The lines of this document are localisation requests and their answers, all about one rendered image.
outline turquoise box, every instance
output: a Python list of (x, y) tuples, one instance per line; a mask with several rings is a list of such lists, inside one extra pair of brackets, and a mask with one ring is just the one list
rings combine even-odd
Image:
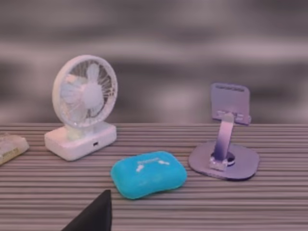
[(164, 151), (122, 159), (115, 163), (110, 173), (121, 195), (131, 200), (176, 189), (187, 179), (184, 166)]

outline blue plastic container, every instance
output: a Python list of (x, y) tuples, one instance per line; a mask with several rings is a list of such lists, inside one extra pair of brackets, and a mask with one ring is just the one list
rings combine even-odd
[(164, 151), (122, 159), (115, 163), (110, 173), (121, 195), (131, 200), (176, 189), (187, 179), (184, 166)]

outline striped table surface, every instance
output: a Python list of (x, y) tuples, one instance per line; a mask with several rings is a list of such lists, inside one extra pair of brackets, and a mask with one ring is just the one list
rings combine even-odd
[[(248, 181), (199, 175), (187, 160), (213, 140), (218, 124), (116, 124), (111, 146), (75, 162), (47, 151), (44, 133), (60, 124), (0, 126), (30, 149), (0, 167), (0, 231), (60, 231), (105, 189), (112, 190), (113, 231), (307, 231), (308, 126), (236, 126), (232, 142), (257, 151)], [(112, 165), (150, 151), (173, 153), (188, 171), (183, 187), (130, 201), (110, 178)]]

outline stand arm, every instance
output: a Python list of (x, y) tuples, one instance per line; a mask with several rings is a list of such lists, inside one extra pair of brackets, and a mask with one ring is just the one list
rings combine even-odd
[(234, 114), (233, 113), (224, 114), (220, 124), (214, 153), (210, 161), (211, 168), (221, 171), (224, 171), (226, 169), (228, 165), (227, 153), (231, 140), (233, 125), (234, 125)]

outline plastic packet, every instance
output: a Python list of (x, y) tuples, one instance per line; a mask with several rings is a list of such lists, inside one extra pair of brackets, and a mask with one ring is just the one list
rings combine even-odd
[(24, 137), (5, 133), (0, 135), (0, 165), (12, 160), (29, 149)]

